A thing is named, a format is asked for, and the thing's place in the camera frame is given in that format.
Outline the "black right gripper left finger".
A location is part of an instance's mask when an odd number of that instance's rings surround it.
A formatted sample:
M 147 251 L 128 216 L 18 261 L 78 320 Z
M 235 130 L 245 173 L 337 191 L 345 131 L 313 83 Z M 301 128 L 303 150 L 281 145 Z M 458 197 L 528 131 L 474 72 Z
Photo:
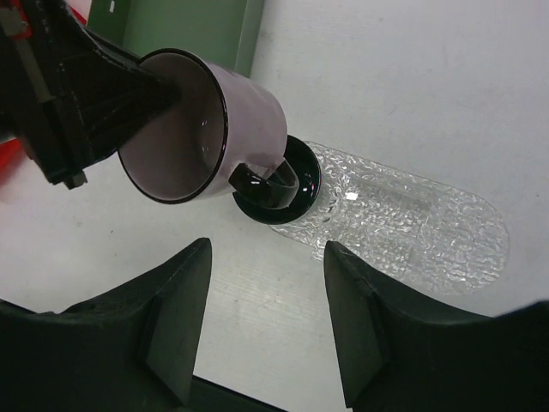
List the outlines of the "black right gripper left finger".
M 200 238 L 61 313 L 1 305 L 4 411 L 183 411 L 212 269 Z

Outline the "grey mug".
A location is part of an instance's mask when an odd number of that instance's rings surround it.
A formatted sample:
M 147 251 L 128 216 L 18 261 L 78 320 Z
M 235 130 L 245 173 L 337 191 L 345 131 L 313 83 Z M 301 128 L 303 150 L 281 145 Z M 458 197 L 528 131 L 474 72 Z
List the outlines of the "grey mug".
M 165 204 L 215 197 L 237 190 L 237 167 L 267 178 L 283 162 L 287 120 L 267 89 L 187 51 L 161 49 L 140 65 L 181 91 L 118 150 L 140 193 Z

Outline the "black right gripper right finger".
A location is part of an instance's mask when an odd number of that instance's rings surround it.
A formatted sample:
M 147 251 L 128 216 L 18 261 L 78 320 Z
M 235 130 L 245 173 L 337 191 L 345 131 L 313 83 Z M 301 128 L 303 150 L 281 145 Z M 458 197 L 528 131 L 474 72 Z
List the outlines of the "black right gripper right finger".
M 494 318 L 435 300 L 340 243 L 323 254 L 346 406 L 354 411 L 545 411 L 548 304 Z

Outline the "dark green mug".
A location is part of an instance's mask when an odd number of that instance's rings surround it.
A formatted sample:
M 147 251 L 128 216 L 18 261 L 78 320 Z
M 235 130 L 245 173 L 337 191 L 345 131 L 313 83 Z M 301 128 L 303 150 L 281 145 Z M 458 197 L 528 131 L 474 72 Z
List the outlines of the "dark green mug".
M 294 136 L 287 137 L 283 162 L 267 178 L 246 165 L 237 167 L 238 207 L 254 221 L 280 225 L 305 214 L 317 199 L 322 183 L 319 161 L 312 149 Z

